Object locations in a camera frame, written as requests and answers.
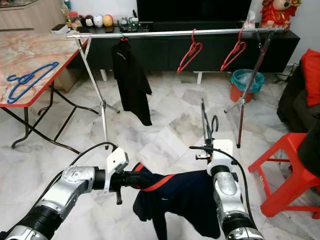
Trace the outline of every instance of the trash bin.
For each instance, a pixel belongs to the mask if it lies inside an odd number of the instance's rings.
[[[230,98],[232,101],[236,102],[243,95],[247,84],[250,81],[252,70],[250,69],[239,69],[233,72],[231,83],[232,88],[230,92]],[[255,76],[254,82],[245,98],[246,102],[249,102],[255,93],[258,93],[265,83],[265,76],[258,72]]]

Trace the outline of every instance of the red hanger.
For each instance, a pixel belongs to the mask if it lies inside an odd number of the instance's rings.
[[[178,69],[176,71],[178,74],[181,73],[186,68],[186,66],[189,65],[189,63],[191,63],[191,61],[201,52],[202,48],[204,47],[201,42],[196,42],[195,41],[195,30],[196,29],[193,29],[193,31],[192,31],[192,36],[191,36],[192,44],[190,46],[190,49],[184,55],[182,61],[180,62],[180,65],[179,65],[179,67],[178,67]]]
[[[238,41],[236,42],[232,51],[229,53],[229,55],[224,60],[224,63],[222,64],[221,69],[220,69],[221,72],[223,72],[237,57],[239,57],[240,54],[243,53],[244,50],[246,50],[247,44],[244,41],[241,41],[241,34],[244,29],[245,29],[244,27],[241,28],[241,31],[239,32],[239,35],[238,35]]]

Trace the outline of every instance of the marble tabletop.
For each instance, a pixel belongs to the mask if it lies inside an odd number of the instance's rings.
[[[66,39],[64,34],[0,33],[0,107],[32,105],[78,52],[76,41]],[[20,77],[53,62],[59,64],[16,102],[7,103],[10,91],[17,84],[16,80],[7,81],[8,76]],[[13,96],[21,93],[48,69],[49,67],[35,73],[27,84],[20,85],[15,90]]]

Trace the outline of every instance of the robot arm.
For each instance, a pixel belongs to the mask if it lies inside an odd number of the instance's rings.
[[[232,154],[230,140],[215,140],[215,147]],[[231,173],[232,161],[223,154],[214,152],[207,165],[207,172],[214,184],[214,200],[217,217],[227,240],[264,240],[258,232],[242,203],[241,190]],[[107,168],[71,166],[63,171],[35,207],[8,233],[0,233],[0,240],[50,240],[66,219],[81,194],[92,190],[109,190],[117,193],[117,204],[121,204],[120,187],[150,185],[142,172],[123,171],[128,156],[117,148],[107,158]]]
[[[118,147],[107,158],[107,170],[90,166],[68,167],[35,207],[9,233],[0,234],[0,239],[50,240],[81,194],[109,190],[112,175],[121,173],[127,165],[128,156]]]
[[[232,156],[231,140],[214,140],[215,148]],[[220,152],[213,152],[207,165],[207,173],[212,176],[213,198],[217,204],[217,217],[227,240],[264,240],[262,234],[247,214],[242,201],[239,184],[235,181],[232,160]]]

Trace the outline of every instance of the metal rail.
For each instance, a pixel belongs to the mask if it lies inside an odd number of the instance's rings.
[[[196,30],[195,35],[214,35],[214,34],[237,34],[241,31],[240,28],[235,29],[211,29],[211,30]],[[243,33],[283,33],[284,28],[245,28]],[[169,36],[187,36],[193,33],[192,30],[188,31],[150,31],[150,32],[128,32],[128,33],[80,33],[80,34],[70,34],[66,35],[67,39],[116,39],[122,38],[124,35],[126,37],[169,37]]]

